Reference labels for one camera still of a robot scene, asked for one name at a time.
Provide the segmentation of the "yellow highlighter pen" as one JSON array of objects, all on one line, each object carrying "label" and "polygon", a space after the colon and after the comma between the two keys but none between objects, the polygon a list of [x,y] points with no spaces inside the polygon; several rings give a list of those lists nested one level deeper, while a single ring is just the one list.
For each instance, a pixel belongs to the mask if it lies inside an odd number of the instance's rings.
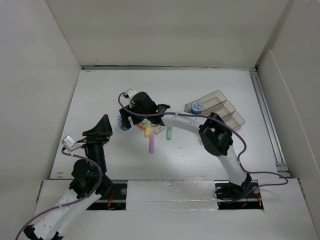
[{"label": "yellow highlighter pen", "polygon": [[144,136],[149,137],[152,132],[152,123],[150,121],[147,121],[145,124],[145,129],[144,129]]}]

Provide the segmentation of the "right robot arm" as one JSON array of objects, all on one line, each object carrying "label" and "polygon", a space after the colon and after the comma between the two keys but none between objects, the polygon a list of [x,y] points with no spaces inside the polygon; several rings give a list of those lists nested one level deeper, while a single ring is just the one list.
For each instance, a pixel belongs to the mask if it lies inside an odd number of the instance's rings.
[{"label": "right robot arm", "polygon": [[146,92],[129,89],[118,96],[121,125],[130,129],[148,120],[154,125],[178,128],[199,135],[204,149],[217,157],[225,169],[232,193],[243,197],[249,192],[252,178],[243,170],[235,153],[232,128],[217,113],[210,115],[171,112],[170,105],[156,104]]}]

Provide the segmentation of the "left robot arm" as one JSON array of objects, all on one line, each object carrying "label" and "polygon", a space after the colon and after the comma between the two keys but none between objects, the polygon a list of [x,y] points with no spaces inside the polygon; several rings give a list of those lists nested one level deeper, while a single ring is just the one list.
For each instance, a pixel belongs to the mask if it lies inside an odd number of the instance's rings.
[{"label": "left robot arm", "polygon": [[62,139],[62,154],[77,159],[71,172],[73,180],[54,207],[35,216],[43,217],[40,222],[32,224],[29,221],[22,228],[28,239],[63,239],[81,213],[95,201],[111,194],[113,182],[106,175],[104,145],[112,134],[109,117],[105,114],[92,129],[82,133],[81,140],[70,136]]}]

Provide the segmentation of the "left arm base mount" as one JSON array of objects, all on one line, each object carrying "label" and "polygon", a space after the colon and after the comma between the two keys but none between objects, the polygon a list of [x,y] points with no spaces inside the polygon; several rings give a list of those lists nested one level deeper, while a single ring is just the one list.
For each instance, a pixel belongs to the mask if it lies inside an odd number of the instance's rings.
[{"label": "left arm base mount", "polygon": [[114,180],[110,193],[103,196],[93,204],[88,211],[123,211],[126,209],[126,199],[128,193],[127,180]]}]

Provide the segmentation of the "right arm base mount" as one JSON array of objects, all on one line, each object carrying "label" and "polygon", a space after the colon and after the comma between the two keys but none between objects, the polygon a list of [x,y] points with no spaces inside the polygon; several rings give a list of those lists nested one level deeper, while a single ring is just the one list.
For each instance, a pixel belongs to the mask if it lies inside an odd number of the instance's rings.
[{"label": "right arm base mount", "polygon": [[263,210],[263,201],[260,190],[248,193],[258,186],[258,181],[253,180],[248,190],[244,193],[236,193],[232,184],[228,181],[215,181],[213,196],[217,199],[218,210]]}]

